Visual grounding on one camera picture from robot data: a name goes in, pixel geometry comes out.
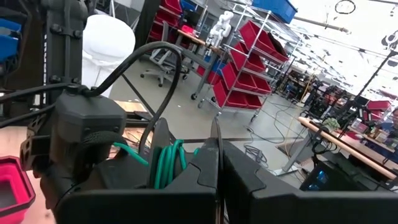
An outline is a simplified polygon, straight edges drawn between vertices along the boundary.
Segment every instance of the white humanoid robot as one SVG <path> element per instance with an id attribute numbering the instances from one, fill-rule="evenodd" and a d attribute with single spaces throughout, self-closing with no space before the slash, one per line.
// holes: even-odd
<path id="1" fill-rule="evenodd" d="M 218 47 L 224 37 L 227 37 L 231 32 L 230 20 L 234 17 L 234 14 L 230 11 L 225 11 L 224 14 L 220 15 L 216 25 L 211 28 L 209 36 L 206 39 L 206 44 L 214 47 Z M 206 55 L 211 55 L 211 50 L 208 49 Z"/>

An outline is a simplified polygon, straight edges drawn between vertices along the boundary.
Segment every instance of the white cylindrical container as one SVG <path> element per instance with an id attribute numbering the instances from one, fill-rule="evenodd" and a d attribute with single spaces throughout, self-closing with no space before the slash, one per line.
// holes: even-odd
<path id="1" fill-rule="evenodd" d="M 123 21 L 107 15 L 87 19 L 83 31 L 81 83 L 88 88 L 99 86 L 134 50 L 136 37 Z M 112 87 L 102 95 L 109 97 Z"/>

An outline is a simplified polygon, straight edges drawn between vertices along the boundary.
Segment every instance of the pink container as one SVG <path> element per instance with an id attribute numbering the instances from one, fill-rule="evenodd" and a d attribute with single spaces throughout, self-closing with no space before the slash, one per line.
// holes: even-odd
<path id="1" fill-rule="evenodd" d="M 182 8 L 179 0 L 162 0 L 161 5 L 166 9 L 180 15 L 182 13 Z"/>
<path id="2" fill-rule="evenodd" d="M 202 77 L 205 74 L 206 69 L 202 66 L 198 66 L 197 73 Z M 215 85 L 220 80 L 220 76 L 217 75 L 215 72 L 210 71 L 209 75 L 207 76 L 206 83 Z"/>
<path id="3" fill-rule="evenodd" d="M 150 29 L 149 32 L 149 37 L 152 37 L 155 40 L 162 40 L 162 34 L 163 34 L 163 26 L 153 23 L 152 28 Z"/>
<path id="4" fill-rule="evenodd" d="M 368 113 L 366 111 L 363 111 L 363 116 L 365 117 L 365 120 L 367 121 L 368 120 Z M 378 120 L 381 119 L 381 116 L 377 115 L 377 113 L 373 113 L 372 112 L 371 116 L 372 116 L 372 120 L 373 121 L 378 121 Z"/>
<path id="5" fill-rule="evenodd" d="M 238 44 L 236 44 L 234 48 L 240 52 L 245 53 L 245 54 L 249 53 L 246 46 L 242 42 L 239 42 Z M 230 51 L 231 51 L 232 58 L 234 60 L 234 64 L 236 65 L 236 68 L 238 70 L 242 69 L 243 63 L 246 59 L 246 56 L 242 53 L 235 51 L 235 50 L 230 50 Z M 266 70 L 266 67 L 262 63 L 261 58 L 256 54 L 251 54 L 249 56 L 249 59 L 246 62 L 246 64 L 244 65 L 244 67 L 249 70 L 252 70 L 254 72 L 258 72 L 258 73 L 261 73 Z"/>
<path id="6" fill-rule="evenodd" d="M 161 9 L 156 12 L 155 21 L 160 24 L 163 24 L 163 21 L 166 21 L 171 27 L 178 26 L 178 18 Z"/>
<path id="7" fill-rule="evenodd" d="M 256 40 L 257 34 L 260 32 L 260 27 L 252 21 L 248 21 L 239 31 L 246 47 L 250 49 Z M 284 63 L 289 59 L 279 41 L 275 40 L 271 34 L 267 34 L 264 30 L 261 31 L 255 47 L 265 52 L 265 54 L 263 54 L 261 52 L 254 51 L 256 54 L 259 54 L 273 62 Z"/>
<path id="8" fill-rule="evenodd" d="M 21 223 L 35 192 L 18 157 L 0 157 L 0 223 Z"/>
<path id="9" fill-rule="evenodd" d="M 181 30 L 184 31 L 185 33 L 191 34 L 191 35 L 193 35 L 193 31 L 194 31 L 194 29 L 192 27 L 187 26 L 187 25 L 182 26 Z"/>
<path id="10" fill-rule="evenodd" d="M 255 77 L 255 76 L 253 76 L 253 79 L 254 79 L 254 83 L 256 84 L 256 89 L 254 90 L 255 92 L 261 93 L 264 95 L 272 93 L 272 89 L 268 85 L 266 80 L 259 78 L 259 77 Z"/>
<path id="11" fill-rule="evenodd" d="M 247 108 L 249 109 L 260 109 L 261 108 L 261 101 L 258 96 L 246 94 L 246 104 L 248 105 Z"/>
<path id="12" fill-rule="evenodd" d="M 220 80 L 213 87 L 214 95 L 216 97 L 216 101 L 218 106 L 222 106 L 226 96 L 228 94 L 228 89 L 225 86 L 224 80 Z M 225 106 L 235 107 L 235 108 L 245 108 L 247 106 L 245 93 L 241 93 L 238 91 L 233 91 L 225 102 Z"/>
<path id="13" fill-rule="evenodd" d="M 369 110 L 385 111 L 391 106 L 391 103 L 388 100 L 380 100 L 380 101 L 371 101 L 370 100 L 366 106 L 368 107 Z"/>
<path id="14" fill-rule="evenodd" d="M 227 63 L 222 69 L 222 72 L 226 86 L 230 90 L 239 72 L 237 71 L 233 62 Z M 250 74 L 242 72 L 239 76 L 239 80 L 235 83 L 235 87 L 242 90 L 251 91 L 256 89 L 256 84 L 254 83 L 253 77 Z"/>

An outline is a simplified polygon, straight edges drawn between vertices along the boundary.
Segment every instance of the coiled green cable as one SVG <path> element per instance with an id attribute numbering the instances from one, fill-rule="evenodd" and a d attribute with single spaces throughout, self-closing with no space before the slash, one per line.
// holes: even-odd
<path id="1" fill-rule="evenodd" d="M 155 189 L 163 189 L 173 181 L 176 153 L 180 154 L 180 162 L 182 170 L 185 170 L 187 168 L 187 162 L 185 160 L 185 150 L 182 147 L 183 143 L 184 143 L 183 140 L 178 139 L 174 142 L 173 145 L 166 146 L 162 149 L 156 168 L 155 185 L 154 185 Z M 130 146 L 118 142 L 114 142 L 113 145 L 126 150 L 130 154 L 130 156 L 135 158 L 141 164 L 145 166 L 149 165 L 148 162 L 145 159 L 143 159 L 141 156 L 139 156 L 139 154 L 134 152 L 134 150 L 130 148 Z M 199 148 L 195 149 L 193 154 L 197 155 L 198 151 Z"/>

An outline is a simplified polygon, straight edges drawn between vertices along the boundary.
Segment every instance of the metal wire shelving rack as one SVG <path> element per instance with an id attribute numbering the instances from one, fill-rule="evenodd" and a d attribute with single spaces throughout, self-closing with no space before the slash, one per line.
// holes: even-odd
<path id="1" fill-rule="evenodd" d="M 271 87 L 271 90 L 277 81 L 277 77 L 271 77 L 270 75 L 267 74 L 266 71 L 259 73 L 259 72 L 255 72 L 255 71 L 250 70 L 247 67 L 245 67 L 249 60 L 249 57 L 251 56 L 252 53 L 259 55 L 262 59 L 263 65 L 267 67 L 266 69 L 273 69 L 279 73 L 282 73 L 282 68 L 284 65 L 289 64 L 289 60 L 286 62 L 283 62 L 280 59 L 275 58 L 273 55 L 270 55 L 269 53 L 261 50 L 259 47 L 256 46 L 257 41 L 259 40 L 259 37 L 261 35 L 261 32 L 264 30 L 271 32 L 273 35 L 277 36 L 276 39 L 280 39 L 280 35 L 282 32 L 284 32 L 285 34 L 287 34 L 290 37 L 293 36 L 294 38 L 297 38 L 298 41 L 296 41 L 297 44 L 294 47 L 293 51 L 297 48 L 297 45 L 300 43 L 300 38 L 294 32 L 292 32 L 286 25 L 284 25 L 275 15 L 273 15 L 273 13 L 271 11 L 259 9 L 259 8 L 253 7 L 251 5 L 241 3 L 241 2 L 230 1 L 230 0 L 227 0 L 227 1 L 234 4 L 232 9 L 228 9 L 228 10 L 231 10 L 234 14 L 240 15 L 240 18 L 239 18 L 236 28 L 233 30 L 233 33 L 230 35 L 229 39 L 227 40 L 227 43 L 223 45 L 224 53 L 220 57 L 220 62 L 223 62 L 226 59 L 230 58 L 232 60 L 232 62 L 234 64 L 236 64 L 236 62 L 233 60 L 234 57 L 232 57 L 232 55 L 231 55 L 233 52 L 237 52 L 239 54 L 244 55 L 245 59 L 243 62 L 243 66 L 241 66 L 241 69 L 238 69 L 238 74 L 236 75 L 236 78 L 232 84 L 232 87 L 230 87 L 230 88 L 227 87 L 228 94 L 226 95 L 224 102 L 219 102 L 220 104 L 218 104 L 215 100 L 215 97 L 212 97 L 212 98 L 207 97 L 208 93 L 210 92 L 210 89 L 213 87 L 213 86 L 209 86 L 207 92 L 204 95 L 204 98 L 199 102 L 198 107 L 201 108 L 203 106 L 204 101 L 207 101 L 211 105 L 213 105 L 214 107 L 216 107 L 218 109 L 217 116 L 220 115 L 221 112 L 224 112 L 224 111 L 225 112 L 233 112 L 233 113 L 237 113 L 237 112 L 238 113 L 253 113 L 253 117 L 251 118 L 251 121 L 253 121 L 255 118 L 257 118 L 262 106 L 266 102 L 268 94 L 272 93 L 272 91 L 269 93 L 258 93 L 256 91 L 249 91 L 249 90 L 243 90 L 241 88 L 237 88 L 236 84 L 237 84 L 241 74 L 248 73 L 254 77 L 258 77 L 258 78 L 261 78 L 261 79 L 267 81 L 268 85 Z M 230 45 L 231 45 L 233 39 L 236 39 L 239 42 L 246 45 L 243 41 L 243 38 L 239 34 L 239 30 L 238 30 L 239 25 L 241 25 L 241 23 L 245 17 L 251 18 L 252 21 L 254 21 L 254 22 L 261 23 L 261 28 L 259 29 L 259 32 L 256 34 L 254 43 L 252 44 L 252 46 L 250 48 L 248 48 L 248 52 L 241 52 Z M 222 81 L 224 81 L 226 83 L 224 75 L 222 75 L 221 82 Z M 238 107 L 226 106 L 226 102 L 228 101 L 229 97 L 231 96 L 232 92 L 234 92 L 234 91 L 259 96 L 260 98 L 262 98 L 261 107 L 252 109 L 252 108 L 238 108 Z"/>

